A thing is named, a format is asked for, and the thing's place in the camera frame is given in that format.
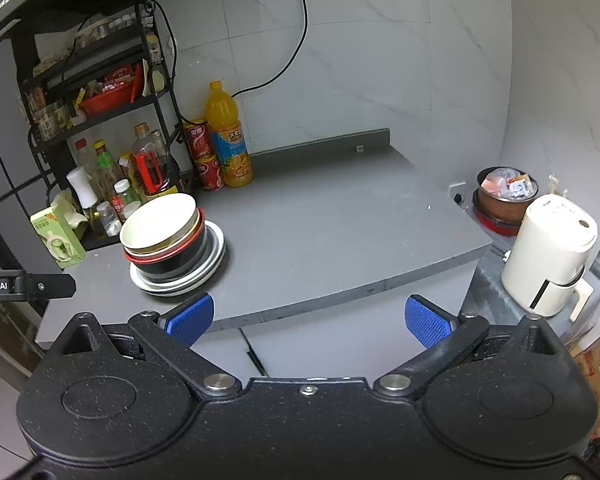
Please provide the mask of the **red and black bowl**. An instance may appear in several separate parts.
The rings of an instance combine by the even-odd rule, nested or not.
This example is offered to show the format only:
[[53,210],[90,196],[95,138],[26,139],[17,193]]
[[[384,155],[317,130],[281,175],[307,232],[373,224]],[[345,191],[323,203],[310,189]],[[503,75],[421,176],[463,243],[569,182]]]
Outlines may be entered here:
[[124,248],[126,260],[133,263],[143,276],[163,281],[178,278],[190,270],[202,257],[207,247],[206,220],[202,219],[196,229],[187,234],[173,248],[158,256],[133,256]]

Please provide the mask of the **large white plate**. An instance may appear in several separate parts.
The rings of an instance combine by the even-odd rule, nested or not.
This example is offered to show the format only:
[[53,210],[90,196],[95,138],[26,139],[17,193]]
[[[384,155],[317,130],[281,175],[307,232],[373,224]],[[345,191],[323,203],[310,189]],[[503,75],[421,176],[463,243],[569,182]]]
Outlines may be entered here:
[[201,258],[181,276],[159,281],[158,278],[150,278],[136,264],[131,263],[132,282],[146,294],[158,297],[182,296],[206,284],[222,263],[226,239],[221,228],[210,220],[204,222],[204,234],[207,235],[208,242]]

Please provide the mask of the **cream bowl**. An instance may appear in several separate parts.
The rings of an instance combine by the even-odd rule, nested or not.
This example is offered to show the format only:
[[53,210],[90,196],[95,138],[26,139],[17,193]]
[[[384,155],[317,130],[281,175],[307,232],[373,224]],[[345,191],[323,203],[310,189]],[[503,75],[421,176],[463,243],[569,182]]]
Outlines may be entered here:
[[125,221],[120,243],[137,254],[147,254],[171,245],[198,223],[197,202],[193,196],[174,193],[160,196],[140,206]]

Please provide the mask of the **green tea carton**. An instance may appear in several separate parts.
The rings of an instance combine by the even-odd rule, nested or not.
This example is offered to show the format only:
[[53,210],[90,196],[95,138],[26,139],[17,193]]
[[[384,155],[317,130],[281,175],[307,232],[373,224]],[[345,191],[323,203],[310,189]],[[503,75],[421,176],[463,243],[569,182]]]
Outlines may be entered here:
[[85,259],[85,249],[65,216],[56,207],[48,207],[32,214],[30,222],[42,244],[61,269],[75,266]]

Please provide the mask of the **white spray oil bottle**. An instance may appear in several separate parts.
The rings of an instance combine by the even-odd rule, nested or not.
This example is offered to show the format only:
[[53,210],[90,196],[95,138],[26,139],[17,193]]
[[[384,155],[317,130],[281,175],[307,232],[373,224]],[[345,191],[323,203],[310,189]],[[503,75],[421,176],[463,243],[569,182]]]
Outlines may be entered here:
[[84,216],[87,218],[92,231],[97,238],[106,238],[107,233],[102,225],[102,218],[97,210],[97,206],[102,202],[95,191],[93,190],[90,179],[83,166],[79,166],[71,170],[67,174],[67,180],[76,192]]

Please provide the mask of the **brown pot with packets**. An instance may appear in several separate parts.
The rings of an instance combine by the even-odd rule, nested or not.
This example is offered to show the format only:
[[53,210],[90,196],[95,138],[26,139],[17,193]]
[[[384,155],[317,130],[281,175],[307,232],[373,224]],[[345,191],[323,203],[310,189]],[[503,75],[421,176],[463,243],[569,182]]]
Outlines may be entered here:
[[512,167],[484,168],[472,196],[478,221],[492,232],[515,236],[529,205],[540,196],[530,174]]

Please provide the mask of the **lower red can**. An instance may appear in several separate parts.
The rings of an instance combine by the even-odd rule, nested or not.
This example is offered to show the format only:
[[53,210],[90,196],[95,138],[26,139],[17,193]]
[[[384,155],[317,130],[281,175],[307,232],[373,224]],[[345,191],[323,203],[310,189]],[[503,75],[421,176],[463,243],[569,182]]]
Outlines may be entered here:
[[222,170],[218,156],[215,154],[195,160],[202,187],[209,192],[217,191],[224,186]]

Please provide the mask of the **red cap clear bottle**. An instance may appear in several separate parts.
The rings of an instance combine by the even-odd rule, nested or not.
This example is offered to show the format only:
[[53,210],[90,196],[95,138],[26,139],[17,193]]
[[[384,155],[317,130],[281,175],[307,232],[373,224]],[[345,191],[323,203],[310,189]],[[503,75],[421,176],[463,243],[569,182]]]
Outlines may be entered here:
[[76,146],[78,164],[85,169],[91,180],[96,180],[98,166],[95,152],[88,146],[87,140],[83,138],[76,140],[74,145]]

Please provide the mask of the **green label sauce bottle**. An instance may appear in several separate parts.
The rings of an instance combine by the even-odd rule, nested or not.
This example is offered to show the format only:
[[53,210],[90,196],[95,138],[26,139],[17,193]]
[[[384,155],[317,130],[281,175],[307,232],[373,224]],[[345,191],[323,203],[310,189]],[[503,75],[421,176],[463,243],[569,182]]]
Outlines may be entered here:
[[122,170],[112,157],[104,140],[96,141],[93,148],[96,154],[100,184],[107,200],[112,200],[117,195],[114,185],[123,179]]

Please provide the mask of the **large soy sauce bottle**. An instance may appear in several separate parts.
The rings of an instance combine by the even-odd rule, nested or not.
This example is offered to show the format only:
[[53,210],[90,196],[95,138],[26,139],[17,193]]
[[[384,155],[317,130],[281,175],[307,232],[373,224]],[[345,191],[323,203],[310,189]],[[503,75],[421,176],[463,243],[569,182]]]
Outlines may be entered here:
[[134,134],[134,162],[145,195],[155,196],[175,188],[176,177],[161,131],[141,122],[134,126]]

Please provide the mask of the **orange juice bottle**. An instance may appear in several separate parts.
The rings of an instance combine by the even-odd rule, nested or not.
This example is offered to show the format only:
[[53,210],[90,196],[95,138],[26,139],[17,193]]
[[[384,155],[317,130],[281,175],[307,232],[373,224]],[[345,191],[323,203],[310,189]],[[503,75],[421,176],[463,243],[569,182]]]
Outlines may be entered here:
[[231,188],[241,188],[251,182],[253,171],[238,107],[224,91],[221,81],[211,81],[209,89],[204,118],[208,122],[223,179]]

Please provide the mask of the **black metal shelf rack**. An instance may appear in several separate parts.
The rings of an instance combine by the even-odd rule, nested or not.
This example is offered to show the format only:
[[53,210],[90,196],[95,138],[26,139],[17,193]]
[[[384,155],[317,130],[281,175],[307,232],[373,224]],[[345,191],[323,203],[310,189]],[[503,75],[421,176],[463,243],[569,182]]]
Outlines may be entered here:
[[[87,181],[97,198],[117,207],[114,181],[130,177],[142,200],[171,192],[189,192],[196,170],[182,171],[172,155],[184,120],[168,124],[161,106],[173,98],[174,70],[166,64],[155,14],[149,0],[130,13],[97,23],[85,20],[62,55],[41,61],[30,32],[12,40],[17,84],[29,124],[27,142],[49,193],[68,190],[68,174],[90,162]],[[82,133],[110,119],[152,107],[158,125],[137,125],[125,141],[129,166],[122,168],[105,142],[88,146]]]

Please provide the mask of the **red basket on shelf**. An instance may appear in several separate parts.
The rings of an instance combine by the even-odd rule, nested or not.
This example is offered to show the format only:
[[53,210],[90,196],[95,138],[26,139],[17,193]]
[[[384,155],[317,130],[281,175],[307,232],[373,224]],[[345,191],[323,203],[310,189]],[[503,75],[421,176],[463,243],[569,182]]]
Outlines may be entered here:
[[125,81],[117,87],[92,96],[83,100],[80,109],[84,111],[87,117],[95,117],[101,114],[115,110],[116,108],[132,104],[135,100],[135,82]]

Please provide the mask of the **low wall socket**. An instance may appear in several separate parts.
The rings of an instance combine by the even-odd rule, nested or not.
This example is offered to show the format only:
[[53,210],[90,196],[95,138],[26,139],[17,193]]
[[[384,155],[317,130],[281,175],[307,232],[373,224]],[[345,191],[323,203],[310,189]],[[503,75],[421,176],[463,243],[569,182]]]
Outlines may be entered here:
[[449,185],[450,199],[458,206],[463,206],[466,198],[466,183],[456,182]]

